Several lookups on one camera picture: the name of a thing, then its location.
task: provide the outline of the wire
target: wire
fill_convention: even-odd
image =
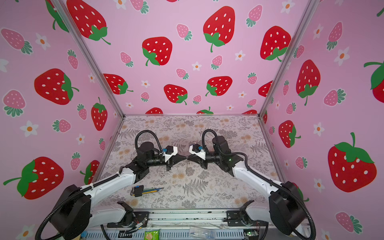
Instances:
[[[105,239],[106,239],[106,240],[111,240],[111,239],[108,237],[107,233],[105,232],[104,225],[101,224],[100,227],[101,227],[101,231],[103,232],[103,235],[104,235]]]
[[[156,134],[155,134],[154,132],[152,132],[151,130],[143,130],[143,131],[139,132],[139,133],[136,135],[136,138],[135,138],[135,148],[136,148],[136,150],[139,148],[138,145],[137,145],[137,141],[138,141],[140,135],[143,134],[143,133],[145,133],[145,132],[148,132],[148,133],[150,133],[150,134],[153,135],[153,137],[155,138],[155,140],[156,140],[156,142],[157,142],[157,146],[159,147],[160,152],[162,152],[163,149],[161,148],[159,139],[157,138]]]
[[[93,187],[97,187],[101,184],[104,184],[106,182],[109,182],[110,180],[114,179],[114,178],[117,178],[119,176],[119,174],[115,174],[113,176],[110,176],[109,178],[107,179],[104,179],[104,180],[101,180],[100,182],[97,182],[93,185]],[[59,237],[61,237],[61,234],[57,234],[56,236],[53,236],[53,237],[50,237],[50,238],[47,238],[47,239],[42,239],[41,238],[41,234],[43,233],[43,230],[45,228],[45,226],[47,225],[47,223],[49,222],[49,220],[51,220],[52,216],[58,212],[63,206],[65,206],[66,204],[68,204],[69,202],[71,202],[72,200],[76,199],[77,197],[79,197],[81,194],[83,194],[84,192],[88,191],[88,190],[91,190],[92,187],[89,186],[89,187],[86,187],[84,189],[81,189],[80,191],[78,192],[75,192],[74,194],[70,195],[67,199],[65,199],[64,201],[62,201],[59,205],[57,205],[49,214],[48,216],[43,220],[43,222],[40,224],[39,228],[37,229],[36,231],[36,235],[35,235],[35,240],[55,240],[55,239],[58,239]]]
[[[205,137],[205,134],[207,132],[211,132],[215,135],[215,140],[216,140],[216,145],[217,145],[217,149],[218,151],[220,152],[220,154],[224,155],[224,156],[233,156],[233,155],[242,155],[244,156],[244,163],[245,163],[245,166],[247,168],[248,171],[250,171],[251,173],[255,174],[257,177],[261,178],[262,180],[266,181],[267,183],[269,183],[271,186],[274,186],[276,188],[278,188],[279,190],[283,191],[284,193],[286,193],[287,195],[289,195],[291,198],[293,198],[293,200],[295,200],[295,202],[297,203],[297,205],[299,205],[299,207],[304,211],[305,215],[307,216],[307,219],[308,219],[308,222],[309,222],[309,225],[310,225],[310,229],[311,229],[311,235],[306,238],[304,237],[303,235],[301,235],[296,229],[293,230],[293,232],[301,239],[303,240],[315,240],[316,238],[316,228],[315,228],[315,225],[314,225],[314,221],[313,221],[313,218],[310,214],[310,212],[308,211],[307,207],[305,206],[305,204],[298,198],[296,197],[296,195],[294,195],[291,191],[289,191],[288,189],[282,187],[281,185],[278,185],[276,183],[274,183],[272,180],[260,175],[259,173],[255,172],[249,165],[248,165],[248,156],[245,154],[245,153],[242,153],[242,152],[233,152],[233,153],[230,153],[230,154],[225,154],[222,152],[221,148],[220,148],[220,144],[218,143],[218,137],[217,137],[217,134],[215,131],[213,131],[212,129],[206,129],[203,131],[202,133],[202,147],[203,149],[207,149],[207,146],[205,145],[204,143],[204,137]]]

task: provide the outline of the green package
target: green package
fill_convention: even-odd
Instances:
[[[144,240],[159,240],[159,230],[145,232]]]

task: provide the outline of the strawberry wallpaper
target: strawberry wallpaper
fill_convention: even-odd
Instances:
[[[321,1],[263,115],[317,239],[382,236],[383,7]]]
[[[92,181],[119,118],[50,1],[6,1],[0,32],[2,239],[33,239],[64,188]]]
[[[66,5],[126,114],[241,114],[260,111],[307,2]]]

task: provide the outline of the metal corner post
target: metal corner post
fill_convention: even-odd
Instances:
[[[76,24],[74,23],[71,15],[69,14],[69,11],[66,7],[66,0],[52,0],[52,2],[57,12],[59,13],[60,17],[62,18],[64,24],[67,26],[74,41],[79,47],[81,53],[83,54],[85,60],[87,61],[89,67],[91,68],[92,72],[95,74],[96,78],[98,79],[101,88],[104,90],[105,94],[107,95],[108,99],[113,105],[116,113],[120,116],[120,118],[123,118],[124,112],[121,109],[116,98],[113,96],[113,93],[110,90],[108,83],[105,81],[103,73],[101,72],[99,66],[97,65],[95,59],[92,56],[91,51],[85,44],[83,40],[83,36],[80,34],[79,30],[76,27]]]
[[[294,53],[296,47],[299,45],[300,40],[303,37],[313,15],[315,14],[315,11],[316,11],[319,3],[320,3],[319,0],[309,0],[308,1],[307,7],[306,7],[306,9],[302,15],[302,18],[301,18],[299,25],[295,31],[295,34],[293,35],[291,44],[289,45],[288,50],[285,53],[285,56],[284,56],[280,66],[279,66],[279,69],[276,72],[276,75],[275,75],[275,78],[273,79],[269,93],[266,96],[266,99],[265,99],[265,102],[263,103],[261,111],[259,112],[260,128],[263,132],[263,135],[265,138],[265,143],[269,149],[273,164],[275,165],[275,169],[277,171],[277,174],[278,174],[281,182],[286,182],[287,179],[285,177],[284,171],[282,170],[282,167],[281,167],[279,158],[277,156],[275,147],[273,146],[272,141],[269,137],[268,130],[266,129],[266,126],[264,124],[263,116],[264,116],[264,113],[267,111],[269,103],[271,102],[273,95],[275,94],[277,88],[279,87],[281,80],[283,79],[283,75],[287,69],[289,62],[292,59],[293,53]]]

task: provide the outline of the fern pattern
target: fern pattern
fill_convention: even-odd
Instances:
[[[129,164],[136,157],[134,139],[138,132],[149,129],[154,131],[162,147],[176,146],[181,155],[189,155],[189,146],[201,145],[201,134],[211,128],[220,136],[225,136],[232,151],[248,155],[249,165],[263,174],[276,176],[276,170],[263,139],[256,116],[127,116],[117,141],[113,146],[101,178],[115,174],[121,166]],[[207,133],[205,143],[212,150],[211,133]],[[143,134],[139,145],[155,139],[150,134]],[[165,166],[151,167],[136,185],[162,187],[159,192],[144,194],[135,198],[130,195],[132,186],[124,187],[100,202],[107,206],[117,201],[125,201],[132,208],[239,208],[248,200],[266,202],[266,199],[252,186],[230,174],[223,172],[217,165],[209,164],[202,169],[198,164],[182,161],[166,171]]]

